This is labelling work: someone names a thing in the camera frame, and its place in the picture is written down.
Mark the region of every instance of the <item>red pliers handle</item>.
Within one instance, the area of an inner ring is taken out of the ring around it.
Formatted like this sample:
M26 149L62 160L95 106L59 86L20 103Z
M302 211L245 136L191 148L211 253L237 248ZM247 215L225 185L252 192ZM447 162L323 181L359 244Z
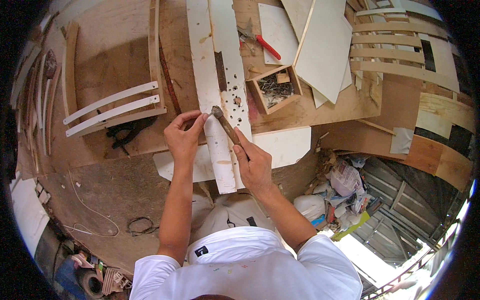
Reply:
M278 60L282 59L280 54L278 52L276 52L275 49L273 49L272 46L270 46L267 42L265 42L264 38L261 35L255 35L255 38L258 41L258 43L260 45L262 45L265 49L267 49L268 52L270 52L270 54L272 54L276 59L278 59Z

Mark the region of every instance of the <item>wooden box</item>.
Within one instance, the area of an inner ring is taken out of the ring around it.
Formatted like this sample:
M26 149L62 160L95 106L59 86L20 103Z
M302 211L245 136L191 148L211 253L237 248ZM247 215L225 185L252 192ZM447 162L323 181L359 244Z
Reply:
M262 93L262 91L261 91L261 89L258 85L258 80L262 79L262 78L265 78L265 77L267 77L271 74L277 73L277 72L279 72L281 70L284 70L284 69L287 69L287 73L290 77L290 82L292 82L293 94L294 95L292 95L292 96L284 99L283 101L275 104L271 108L268 108L267 107L267 101L265 100L265 98L263 96L263 93ZM267 114L267 115L273 113L274 111L277 111L277 110L281 109L285 105L297 100L298 98L300 98L303 95L303 92L302 92L301 87L300 87L300 81L297 77L297 74L295 73L295 70L293 69L293 67L291 65L281 66L279 68L271 70L270 72L258 75L255 78L247 80L245 83L246 83L248 89L250 90L250 92L253 95L253 99L255 100L255 103L257 105L257 108L258 108L259 112Z

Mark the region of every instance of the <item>hammer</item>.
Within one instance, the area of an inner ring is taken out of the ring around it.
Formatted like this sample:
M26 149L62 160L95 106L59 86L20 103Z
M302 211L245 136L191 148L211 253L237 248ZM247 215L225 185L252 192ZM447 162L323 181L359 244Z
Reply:
M224 117L222 109L220 107L216 106L216 105L213 106L211 115L214 115L215 118L217 118L217 120L220 122L223 129L227 133L228 137L232 140L233 144L241 146L240 145L240 140L237 137L237 134L233 131L232 126L227 121L227 119Z

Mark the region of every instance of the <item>hand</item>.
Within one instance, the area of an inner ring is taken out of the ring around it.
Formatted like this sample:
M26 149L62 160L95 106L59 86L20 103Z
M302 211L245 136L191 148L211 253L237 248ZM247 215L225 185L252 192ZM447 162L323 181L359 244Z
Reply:
M260 149L259 146L250 143L237 127L234 131L241 144L241 147L233 146L233 151L239 161L241 181L261 201L274 188L272 183L272 156Z
M195 119L193 126L183 131L187 126L186 121ZM199 110L192 110L178 115L175 120L163 130L168 148L173 156L175 166L193 166L197 153L198 135L205 125L208 114Z

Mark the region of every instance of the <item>white t-shirt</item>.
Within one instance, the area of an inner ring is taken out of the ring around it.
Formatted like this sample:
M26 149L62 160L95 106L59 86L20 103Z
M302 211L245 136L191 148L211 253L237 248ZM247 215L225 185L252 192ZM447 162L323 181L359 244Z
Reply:
M186 267L166 255L139 259L130 299L358 300L362 292L352 263L325 235L309 239L296 260L271 230L230 228L193 243L187 259Z

